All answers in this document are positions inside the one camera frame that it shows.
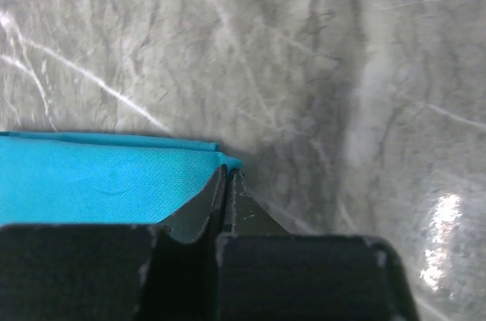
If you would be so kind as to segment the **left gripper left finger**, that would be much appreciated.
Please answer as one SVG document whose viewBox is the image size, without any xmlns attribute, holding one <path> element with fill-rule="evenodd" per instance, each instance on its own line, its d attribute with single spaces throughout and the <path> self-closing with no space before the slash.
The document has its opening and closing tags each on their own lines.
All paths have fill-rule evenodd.
<svg viewBox="0 0 486 321">
<path fill-rule="evenodd" d="M 227 170 L 149 225 L 6 225 L 3 320 L 202 320 L 214 305 L 214 242 Z"/>
</svg>

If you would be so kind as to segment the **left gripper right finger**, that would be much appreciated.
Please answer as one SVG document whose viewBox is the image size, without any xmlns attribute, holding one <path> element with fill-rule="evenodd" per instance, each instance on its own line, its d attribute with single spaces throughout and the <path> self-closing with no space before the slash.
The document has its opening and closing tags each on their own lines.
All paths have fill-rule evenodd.
<svg viewBox="0 0 486 321">
<path fill-rule="evenodd" d="M 216 242 L 217 320 L 417 320 L 402 261 L 383 238 L 297 235 L 231 171 Z"/>
</svg>

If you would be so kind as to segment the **teal t shirt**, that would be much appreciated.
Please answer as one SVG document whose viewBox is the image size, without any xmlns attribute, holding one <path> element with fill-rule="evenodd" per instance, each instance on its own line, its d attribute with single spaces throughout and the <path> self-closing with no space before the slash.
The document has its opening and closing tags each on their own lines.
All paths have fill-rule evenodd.
<svg viewBox="0 0 486 321">
<path fill-rule="evenodd" d="M 240 160 L 216 143 L 87 132 L 1 134 L 1 236 L 42 225 L 161 225 Z"/>
</svg>

